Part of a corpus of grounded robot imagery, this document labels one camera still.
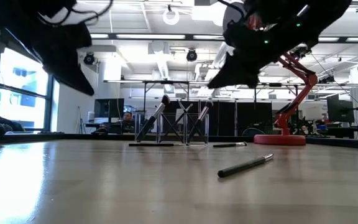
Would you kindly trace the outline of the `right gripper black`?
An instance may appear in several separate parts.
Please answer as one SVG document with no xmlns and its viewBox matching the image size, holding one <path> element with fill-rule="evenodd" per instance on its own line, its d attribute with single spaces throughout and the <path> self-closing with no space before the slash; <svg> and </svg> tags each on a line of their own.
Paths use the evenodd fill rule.
<svg viewBox="0 0 358 224">
<path fill-rule="evenodd" d="M 255 88 L 259 70 L 287 53 L 287 21 L 269 24 L 266 30 L 255 30 L 243 22 L 230 21 L 223 33 L 225 43 L 232 47 L 219 72 L 209 81 L 209 89 L 233 85 Z"/>
</svg>

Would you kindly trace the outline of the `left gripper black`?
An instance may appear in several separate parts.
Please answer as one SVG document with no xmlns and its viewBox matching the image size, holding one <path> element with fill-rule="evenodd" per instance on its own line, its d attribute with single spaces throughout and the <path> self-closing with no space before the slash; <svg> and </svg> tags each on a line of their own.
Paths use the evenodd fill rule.
<svg viewBox="0 0 358 224">
<path fill-rule="evenodd" d="M 77 50 L 92 44 L 90 32 L 85 22 L 65 24 L 78 12 L 76 5 L 76 0 L 0 0 L 0 27 L 59 83 L 93 96 L 94 89 L 77 64 Z"/>
</svg>

